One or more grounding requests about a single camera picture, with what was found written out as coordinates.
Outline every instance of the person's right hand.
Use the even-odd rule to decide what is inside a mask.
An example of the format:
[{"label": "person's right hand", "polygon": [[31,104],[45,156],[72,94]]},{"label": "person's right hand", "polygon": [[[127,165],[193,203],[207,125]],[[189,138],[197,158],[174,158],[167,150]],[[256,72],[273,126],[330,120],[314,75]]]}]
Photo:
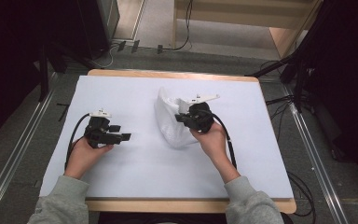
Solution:
[{"label": "person's right hand", "polygon": [[193,136],[199,140],[205,154],[213,161],[220,157],[226,157],[226,134],[223,127],[214,122],[207,133],[199,133],[190,129]]},{"label": "person's right hand", "polygon": [[219,171],[225,183],[240,176],[237,169],[232,165],[226,153],[226,133],[223,127],[214,122],[207,133],[199,133],[190,129],[193,136],[199,140],[206,155]]}]

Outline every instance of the gray sleeve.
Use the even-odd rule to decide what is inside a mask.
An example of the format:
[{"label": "gray sleeve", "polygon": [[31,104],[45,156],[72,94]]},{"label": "gray sleeve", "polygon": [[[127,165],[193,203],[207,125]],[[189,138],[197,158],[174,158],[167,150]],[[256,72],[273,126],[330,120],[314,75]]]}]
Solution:
[{"label": "gray sleeve", "polygon": [[85,182],[61,175],[53,191],[37,201],[28,223],[89,223],[88,188]]},{"label": "gray sleeve", "polygon": [[283,223],[278,207],[263,191],[256,191],[245,176],[225,184],[230,199],[226,210],[228,224]]}]

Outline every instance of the black stand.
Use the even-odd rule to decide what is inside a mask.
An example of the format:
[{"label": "black stand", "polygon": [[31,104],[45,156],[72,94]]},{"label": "black stand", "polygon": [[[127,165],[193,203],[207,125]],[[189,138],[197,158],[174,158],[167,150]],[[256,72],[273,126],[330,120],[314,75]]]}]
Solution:
[{"label": "black stand", "polygon": [[296,86],[294,90],[295,95],[295,106],[298,112],[301,113],[301,92],[306,81],[306,77],[311,73],[312,68],[312,57],[315,55],[316,46],[312,46],[312,40],[316,35],[319,35],[320,27],[323,25],[325,19],[328,17],[329,12],[333,8],[336,1],[324,0],[318,17],[312,24],[304,40],[298,46],[298,48],[291,55],[280,61],[273,63],[266,68],[251,74],[253,77],[262,77],[265,74],[286,65],[282,74],[281,82],[289,83],[295,75],[297,75]]},{"label": "black stand", "polygon": [[65,54],[71,57],[73,60],[83,64],[89,70],[94,69],[94,65],[87,62],[83,58],[79,57],[77,54],[72,52],[70,49],[58,44],[51,43],[46,41],[41,49],[39,54],[39,66],[40,66],[40,97],[39,102],[42,102],[48,94],[48,60],[51,63],[54,71],[59,73],[65,73],[67,64],[63,60],[61,54]]}]

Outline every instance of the person's left hand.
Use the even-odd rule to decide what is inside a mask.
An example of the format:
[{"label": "person's left hand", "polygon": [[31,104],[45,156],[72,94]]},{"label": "person's left hand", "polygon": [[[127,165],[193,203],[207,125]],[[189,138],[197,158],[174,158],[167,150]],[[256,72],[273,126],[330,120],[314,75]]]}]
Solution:
[{"label": "person's left hand", "polygon": [[104,153],[112,148],[113,145],[92,148],[87,139],[82,137],[72,150],[64,175],[80,179]]}]

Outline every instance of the hand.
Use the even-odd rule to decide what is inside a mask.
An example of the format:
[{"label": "hand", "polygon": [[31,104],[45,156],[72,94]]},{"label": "hand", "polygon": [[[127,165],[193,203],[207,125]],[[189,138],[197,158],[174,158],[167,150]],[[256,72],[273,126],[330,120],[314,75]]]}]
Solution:
[{"label": "hand", "polygon": [[64,175],[80,179],[104,153],[112,148],[113,145],[92,148],[85,137],[80,138],[72,150]]},{"label": "hand", "polygon": [[199,140],[203,151],[211,159],[225,184],[241,176],[228,159],[226,153],[226,133],[220,124],[214,122],[207,133],[199,133],[192,129],[190,129],[190,132]]},{"label": "hand", "polygon": [[214,122],[207,133],[199,133],[190,129],[193,136],[199,140],[205,154],[212,160],[226,157],[226,134],[223,127]]}]

